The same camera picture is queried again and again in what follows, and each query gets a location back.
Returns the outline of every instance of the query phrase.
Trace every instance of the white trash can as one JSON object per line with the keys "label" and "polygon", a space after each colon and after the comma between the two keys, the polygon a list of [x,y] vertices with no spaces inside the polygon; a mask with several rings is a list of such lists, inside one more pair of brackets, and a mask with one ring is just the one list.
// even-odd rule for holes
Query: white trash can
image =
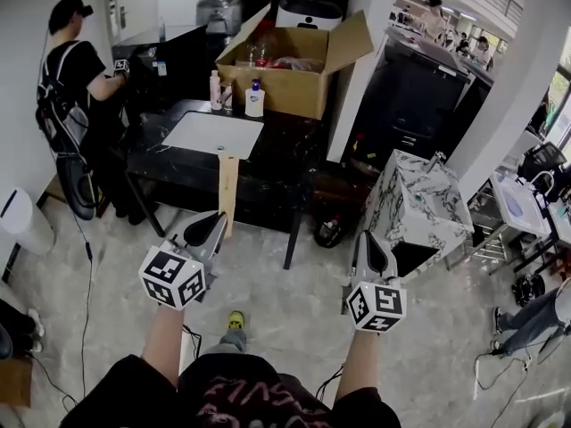
{"label": "white trash can", "polygon": [[45,255],[54,247],[52,226],[29,195],[19,187],[0,196],[0,225],[30,252]]}

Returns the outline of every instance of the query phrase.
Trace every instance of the plastic bag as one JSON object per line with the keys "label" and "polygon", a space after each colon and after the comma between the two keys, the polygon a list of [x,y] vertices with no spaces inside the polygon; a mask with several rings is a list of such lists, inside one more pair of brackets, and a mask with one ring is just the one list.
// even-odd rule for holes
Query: plastic bag
{"label": "plastic bag", "polygon": [[298,59],[296,57],[280,57],[269,63],[270,68],[294,71],[311,71],[320,73],[325,64],[317,59]]}

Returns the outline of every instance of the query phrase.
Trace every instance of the ceiling light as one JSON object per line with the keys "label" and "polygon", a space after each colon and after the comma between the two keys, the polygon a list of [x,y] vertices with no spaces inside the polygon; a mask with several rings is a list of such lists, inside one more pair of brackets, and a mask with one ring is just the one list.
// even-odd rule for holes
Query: ceiling light
{"label": "ceiling light", "polygon": [[476,18],[474,18],[472,16],[468,16],[467,14],[464,14],[463,12],[460,13],[460,16],[462,16],[463,18],[466,18],[466,19],[470,19],[471,21],[476,20]]}

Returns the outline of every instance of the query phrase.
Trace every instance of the tiled floor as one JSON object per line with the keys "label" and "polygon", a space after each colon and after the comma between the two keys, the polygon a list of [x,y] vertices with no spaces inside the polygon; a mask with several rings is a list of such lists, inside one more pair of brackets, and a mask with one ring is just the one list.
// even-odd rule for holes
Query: tiled floor
{"label": "tiled floor", "polygon": [[[23,251],[11,286],[24,302],[38,308],[45,321],[45,351],[39,358],[51,377],[79,398],[89,265],[67,207],[48,201],[45,213],[57,233],[55,247],[42,258]],[[163,224],[175,216],[181,217],[172,209],[159,209]],[[155,304],[145,297],[137,270],[149,246],[161,239],[148,223],[132,227],[116,219],[112,209],[102,220],[82,226],[95,257],[85,352],[87,388],[92,389],[115,361],[138,354],[143,347]],[[218,280],[203,304],[193,303],[186,310],[186,322],[203,335],[206,348],[224,333],[229,311],[243,310],[250,352],[262,355],[279,372],[299,376],[314,392],[343,363],[352,337],[351,320],[339,315],[350,244],[322,249],[304,225],[292,269],[284,271],[286,245],[285,234],[237,224],[214,267]],[[397,412],[402,426],[492,425],[524,374],[514,363],[489,391],[475,393],[473,365],[491,340],[492,306],[517,310],[510,296],[512,280],[509,271],[488,276],[477,265],[453,272],[437,266],[407,286],[409,316],[382,338],[379,376],[381,396]],[[523,427],[538,410],[563,406],[571,382],[570,344],[564,342],[547,362],[531,368],[497,427]],[[532,355],[537,349],[532,348]],[[480,379],[489,383],[508,363],[482,358]],[[57,426],[65,413],[61,395],[38,366],[33,381],[32,409],[21,411],[23,421],[28,428]],[[334,393],[331,384],[327,404]]]}

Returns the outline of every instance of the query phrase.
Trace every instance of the yellow shoe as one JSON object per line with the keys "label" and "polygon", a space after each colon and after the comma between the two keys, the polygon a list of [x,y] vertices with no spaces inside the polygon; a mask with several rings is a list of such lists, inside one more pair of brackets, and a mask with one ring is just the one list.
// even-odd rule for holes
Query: yellow shoe
{"label": "yellow shoe", "polygon": [[228,316],[228,330],[244,330],[244,314],[239,310],[232,311]]}

